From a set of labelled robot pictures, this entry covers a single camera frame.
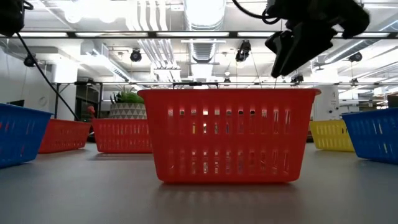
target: gray table surface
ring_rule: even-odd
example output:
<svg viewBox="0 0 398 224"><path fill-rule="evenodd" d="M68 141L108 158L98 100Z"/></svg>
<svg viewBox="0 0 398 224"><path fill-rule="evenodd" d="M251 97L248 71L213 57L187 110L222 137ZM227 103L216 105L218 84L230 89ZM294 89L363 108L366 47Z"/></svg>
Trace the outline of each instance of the gray table surface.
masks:
<svg viewBox="0 0 398 224"><path fill-rule="evenodd" d="M398 223L398 166L307 144L278 185L164 185L152 156L86 149L0 170L0 223Z"/></svg>

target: yellow plastic basket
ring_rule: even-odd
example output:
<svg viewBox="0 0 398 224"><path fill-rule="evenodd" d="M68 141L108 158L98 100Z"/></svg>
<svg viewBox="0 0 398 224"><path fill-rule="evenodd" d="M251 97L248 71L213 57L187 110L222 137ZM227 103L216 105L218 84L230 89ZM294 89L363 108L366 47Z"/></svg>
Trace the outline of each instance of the yellow plastic basket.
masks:
<svg viewBox="0 0 398 224"><path fill-rule="evenodd" d="M343 120L311 121L310 127L317 149L354 152Z"/></svg>

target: white column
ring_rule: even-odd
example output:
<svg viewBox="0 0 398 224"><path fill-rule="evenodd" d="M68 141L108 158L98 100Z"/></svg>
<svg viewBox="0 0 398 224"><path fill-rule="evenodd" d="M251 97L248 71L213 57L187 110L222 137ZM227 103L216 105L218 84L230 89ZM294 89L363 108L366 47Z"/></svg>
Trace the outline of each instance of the white column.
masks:
<svg viewBox="0 0 398 224"><path fill-rule="evenodd" d="M65 60L64 62L59 62L56 65L52 65L53 81L56 83L75 82L77 81L77 73L78 65L69 60ZM61 96L63 97L63 99L65 99L65 101L74 112L76 103L76 86L69 85L61 92ZM57 119L70 121L73 121L75 119L67 106L61 101L61 99L58 100Z"/></svg>
<svg viewBox="0 0 398 224"><path fill-rule="evenodd" d="M339 93L337 86L317 86L322 91L315 97L314 121L328 121L340 118Z"/></svg>

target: plastic basket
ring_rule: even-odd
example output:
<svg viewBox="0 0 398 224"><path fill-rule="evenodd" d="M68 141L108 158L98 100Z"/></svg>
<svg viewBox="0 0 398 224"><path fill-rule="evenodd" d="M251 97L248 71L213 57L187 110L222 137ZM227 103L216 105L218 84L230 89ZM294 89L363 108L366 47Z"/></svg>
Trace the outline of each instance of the plastic basket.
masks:
<svg viewBox="0 0 398 224"><path fill-rule="evenodd" d="M317 92L140 91L158 178L174 183L297 180Z"/></svg>
<svg viewBox="0 0 398 224"><path fill-rule="evenodd" d="M51 113L0 104L0 168L34 160Z"/></svg>
<svg viewBox="0 0 398 224"><path fill-rule="evenodd" d="M398 164L398 108L343 114L358 157Z"/></svg>
<svg viewBox="0 0 398 224"><path fill-rule="evenodd" d="M86 145L90 127L90 123L51 119L39 153L55 153L83 148Z"/></svg>
<svg viewBox="0 0 398 224"><path fill-rule="evenodd" d="M146 119L94 119L99 152L152 153Z"/></svg>
<svg viewBox="0 0 398 224"><path fill-rule="evenodd" d="M343 120L311 121L311 134L317 149L353 152L354 147Z"/></svg>

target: red plastic basket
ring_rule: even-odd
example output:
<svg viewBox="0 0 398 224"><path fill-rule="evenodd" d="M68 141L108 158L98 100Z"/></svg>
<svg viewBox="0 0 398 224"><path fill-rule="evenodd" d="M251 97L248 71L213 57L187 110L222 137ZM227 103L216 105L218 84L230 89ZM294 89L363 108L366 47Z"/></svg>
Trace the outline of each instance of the red plastic basket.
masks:
<svg viewBox="0 0 398 224"><path fill-rule="evenodd" d="M142 90L164 182L289 182L300 175L314 89Z"/></svg>
<svg viewBox="0 0 398 224"><path fill-rule="evenodd" d="M152 153L146 119L94 119L98 152Z"/></svg>
<svg viewBox="0 0 398 224"><path fill-rule="evenodd" d="M51 119L39 149L39 154L71 151L86 145L91 124Z"/></svg>

